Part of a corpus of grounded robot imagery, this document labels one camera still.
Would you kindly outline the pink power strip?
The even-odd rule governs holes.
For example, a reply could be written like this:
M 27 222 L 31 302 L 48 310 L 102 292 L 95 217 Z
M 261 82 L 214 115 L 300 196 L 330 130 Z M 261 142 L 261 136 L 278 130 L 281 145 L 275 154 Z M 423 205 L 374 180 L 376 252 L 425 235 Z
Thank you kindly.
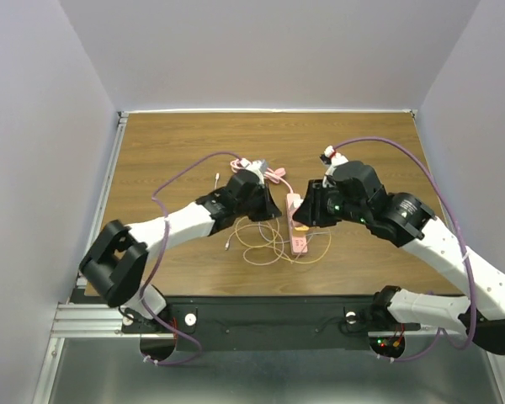
M 308 232 L 294 232 L 293 228 L 295 226 L 304 226 L 301 223 L 295 222 L 292 219 L 296 209 L 291 208 L 291 202 L 293 199 L 301 199 L 301 196 L 296 193 L 288 193 L 285 197 L 286 204 L 286 217 L 288 223 L 289 240 L 290 240 L 290 251 L 294 257 L 299 257 L 302 254 L 307 254 L 308 246 L 306 236 Z

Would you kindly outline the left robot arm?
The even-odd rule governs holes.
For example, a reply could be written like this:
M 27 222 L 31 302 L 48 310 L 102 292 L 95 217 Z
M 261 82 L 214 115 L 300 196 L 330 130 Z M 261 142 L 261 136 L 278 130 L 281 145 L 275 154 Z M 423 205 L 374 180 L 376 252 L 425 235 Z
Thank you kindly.
M 162 293 L 144 281 L 146 265 L 170 248 L 210 237 L 247 217 L 252 222 L 279 218 L 269 186 L 247 170 L 235 173 L 223 187 L 200 196 L 180 210 L 150 221 L 125 225 L 107 223 L 79 264 L 80 273 L 107 306 L 135 311 L 153 332 L 170 323 Z

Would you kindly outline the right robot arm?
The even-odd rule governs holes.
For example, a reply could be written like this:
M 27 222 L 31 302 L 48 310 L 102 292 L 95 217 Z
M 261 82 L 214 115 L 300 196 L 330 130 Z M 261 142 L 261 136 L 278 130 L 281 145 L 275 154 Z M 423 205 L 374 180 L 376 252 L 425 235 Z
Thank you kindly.
M 387 192 L 370 165 L 332 165 L 324 178 L 308 183 L 293 218 L 309 227 L 361 224 L 373 236 L 420 258 L 462 293 L 447 297 L 386 286 L 375 294 L 367 322 L 380 328 L 421 324 L 465 333 L 487 352 L 505 355 L 505 274 L 463 246 L 420 199 Z

